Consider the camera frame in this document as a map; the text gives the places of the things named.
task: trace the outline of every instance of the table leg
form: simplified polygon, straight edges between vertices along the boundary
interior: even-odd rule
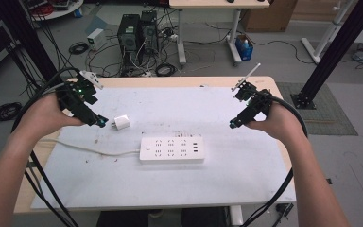
[[[232,27],[232,31],[231,31],[231,36],[228,39],[228,45],[232,51],[232,55],[233,55],[233,59],[234,59],[234,66],[237,66],[239,63],[241,63],[241,58],[240,55],[238,54],[237,48],[235,47],[235,33],[237,31],[237,26],[238,26],[238,20],[240,18],[240,12],[241,9],[236,9],[234,12],[234,17],[233,17],[233,27]]]
[[[178,53],[179,63],[183,67],[187,63],[184,52],[184,43],[182,42],[182,9],[179,9],[179,35],[178,35]]]

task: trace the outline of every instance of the computer tower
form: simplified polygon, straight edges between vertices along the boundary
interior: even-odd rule
[[[123,56],[124,66],[139,66],[143,60],[144,38],[140,15],[124,14],[117,31],[117,39]]]
[[[157,11],[142,11],[141,28],[143,30],[145,53],[148,55],[158,53],[158,29],[157,29]]]

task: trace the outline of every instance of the cardboard box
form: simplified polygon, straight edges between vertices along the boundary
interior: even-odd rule
[[[247,40],[249,43],[249,47],[244,46],[244,41]],[[251,59],[253,45],[246,35],[238,35],[235,39],[235,47],[237,48],[238,54],[241,57],[242,61],[248,61]]]
[[[285,31],[298,0],[268,0],[269,8],[247,9],[241,14],[245,31]]]

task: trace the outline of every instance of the power outlet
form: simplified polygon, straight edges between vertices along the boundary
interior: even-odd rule
[[[200,163],[204,158],[202,137],[146,137],[141,140],[142,163]]]

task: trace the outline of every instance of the forearm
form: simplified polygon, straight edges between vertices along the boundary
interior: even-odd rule
[[[34,140],[12,134],[0,154],[0,226],[10,226],[14,205]]]
[[[296,139],[286,148],[293,165],[300,226],[349,226],[309,141]]]

